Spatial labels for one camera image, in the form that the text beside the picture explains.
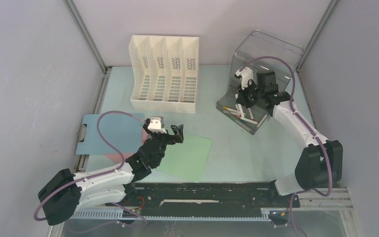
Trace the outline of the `yellow capped pen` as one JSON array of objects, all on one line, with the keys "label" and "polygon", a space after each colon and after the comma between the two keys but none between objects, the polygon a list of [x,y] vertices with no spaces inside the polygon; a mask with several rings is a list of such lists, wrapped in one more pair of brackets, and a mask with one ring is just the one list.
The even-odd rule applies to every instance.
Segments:
[{"label": "yellow capped pen", "polygon": [[238,110],[235,110],[235,109],[231,109],[231,108],[228,108],[228,107],[223,107],[226,111],[232,113],[232,114],[236,114],[236,115],[241,115],[241,112],[238,111]]}]

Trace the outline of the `red capped white marker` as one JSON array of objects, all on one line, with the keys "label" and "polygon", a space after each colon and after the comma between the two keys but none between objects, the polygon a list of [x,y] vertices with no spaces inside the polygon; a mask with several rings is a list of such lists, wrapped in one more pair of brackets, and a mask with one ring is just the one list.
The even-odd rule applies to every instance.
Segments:
[{"label": "red capped white marker", "polygon": [[258,124],[258,122],[254,121],[254,120],[251,120],[251,119],[248,119],[248,118],[245,118],[245,117],[240,117],[239,119],[242,120],[242,121],[246,121],[246,122],[252,123],[254,125]]}]

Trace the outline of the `green clipboard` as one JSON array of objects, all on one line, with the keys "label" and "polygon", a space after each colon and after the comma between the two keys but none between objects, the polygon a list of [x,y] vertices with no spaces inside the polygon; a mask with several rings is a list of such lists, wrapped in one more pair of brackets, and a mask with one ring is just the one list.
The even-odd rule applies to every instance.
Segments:
[{"label": "green clipboard", "polygon": [[184,133],[183,143],[168,145],[157,170],[184,181],[201,181],[213,141]]}]

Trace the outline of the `transparent grey drawer box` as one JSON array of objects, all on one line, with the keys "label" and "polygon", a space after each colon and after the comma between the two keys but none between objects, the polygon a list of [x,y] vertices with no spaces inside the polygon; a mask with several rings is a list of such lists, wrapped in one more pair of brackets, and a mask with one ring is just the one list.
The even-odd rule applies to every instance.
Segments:
[{"label": "transparent grey drawer box", "polygon": [[[255,134],[262,123],[271,116],[273,107],[280,101],[287,101],[285,92],[304,50],[294,44],[278,39],[258,30],[252,31],[236,49],[230,68],[228,86],[225,95],[216,103],[216,108],[250,134]],[[240,120],[240,115],[232,114],[223,107],[236,108],[237,87],[240,79],[234,74],[243,67],[253,71],[253,80],[266,101],[264,109],[252,106],[251,110],[257,125]],[[245,118],[251,119],[248,109],[243,108]]]}]

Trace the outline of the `white marker pen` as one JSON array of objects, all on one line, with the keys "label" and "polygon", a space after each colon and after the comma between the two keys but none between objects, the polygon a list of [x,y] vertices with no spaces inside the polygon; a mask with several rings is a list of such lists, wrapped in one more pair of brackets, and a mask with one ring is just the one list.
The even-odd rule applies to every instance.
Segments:
[{"label": "white marker pen", "polygon": [[236,104],[236,108],[238,110],[238,112],[240,113],[240,119],[244,119],[245,118],[245,113],[243,111],[243,108],[240,104]]}]

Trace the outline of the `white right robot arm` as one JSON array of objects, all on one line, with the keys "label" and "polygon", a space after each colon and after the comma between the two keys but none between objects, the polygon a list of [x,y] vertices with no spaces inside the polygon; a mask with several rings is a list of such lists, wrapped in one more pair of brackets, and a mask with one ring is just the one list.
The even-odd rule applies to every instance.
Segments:
[{"label": "white right robot arm", "polygon": [[322,135],[304,118],[291,94],[279,91],[274,71],[258,71],[250,68],[239,69],[234,74],[240,80],[237,87],[236,107],[245,119],[243,110],[258,106],[277,120],[288,131],[301,156],[292,174],[274,181],[274,189],[267,193],[267,200],[273,206],[281,206],[287,195],[317,190],[327,184],[327,197],[333,184],[341,179],[343,146],[338,140],[331,141]]}]

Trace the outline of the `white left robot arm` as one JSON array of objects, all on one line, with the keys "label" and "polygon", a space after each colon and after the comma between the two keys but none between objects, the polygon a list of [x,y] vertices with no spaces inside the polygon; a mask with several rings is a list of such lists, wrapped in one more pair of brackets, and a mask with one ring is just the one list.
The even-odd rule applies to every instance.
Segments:
[{"label": "white left robot arm", "polygon": [[132,205],[136,199],[134,183],[146,178],[160,166],[166,147],[184,141],[184,126],[172,125],[173,134],[155,133],[143,126],[148,139],[124,163],[86,173],[72,173],[68,168],[57,172],[39,191],[38,199],[45,217],[34,219],[54,226],[67,221],[76,212],[106,203]]}]

